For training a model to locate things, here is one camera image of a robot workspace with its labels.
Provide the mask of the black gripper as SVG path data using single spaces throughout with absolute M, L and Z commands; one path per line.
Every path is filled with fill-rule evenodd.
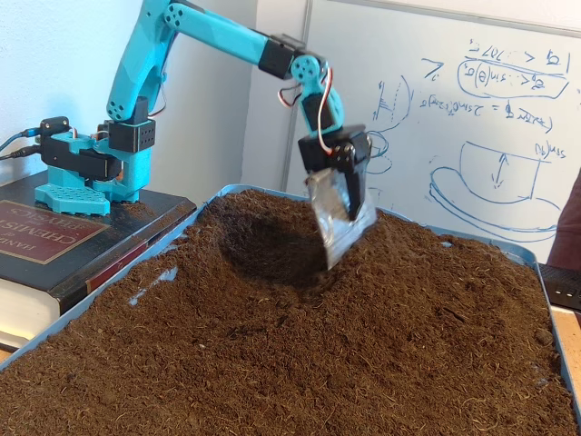
M 364 124 L 355 124 L 324 134 L 322 139 L 330 153 L 322 148 L 319 137 L 305 136 L 298 141 L 308 173 L 333 168 L 344 175 L 349 196 L 348 214 L 352 222 L 357 219 L 364 202 L 365 172 L 371 154 L 372 141 L 364 128 Z

